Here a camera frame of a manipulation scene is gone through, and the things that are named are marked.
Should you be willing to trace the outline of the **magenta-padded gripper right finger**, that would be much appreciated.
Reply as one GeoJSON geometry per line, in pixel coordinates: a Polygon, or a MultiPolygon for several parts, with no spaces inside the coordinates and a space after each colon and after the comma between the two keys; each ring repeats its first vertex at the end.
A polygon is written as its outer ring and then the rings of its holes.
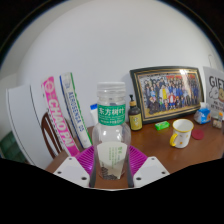
{"type": "Polygon", "coordinates": [[[168,174],[167,169],[155,156],[148,157],[137,148],[129,147],[127,174],[129,187],[140,188],[168,174]]]}

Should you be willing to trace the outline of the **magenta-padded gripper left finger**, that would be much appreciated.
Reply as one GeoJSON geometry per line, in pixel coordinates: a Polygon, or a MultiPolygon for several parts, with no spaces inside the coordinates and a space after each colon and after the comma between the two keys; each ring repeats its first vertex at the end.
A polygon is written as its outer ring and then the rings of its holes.
{"type": "Polygon", "coordinates": [[[76,157],[67,157],[54,174],[78,186],[93,187],[96,180],[94,147],[85,149],[76,157]]]}

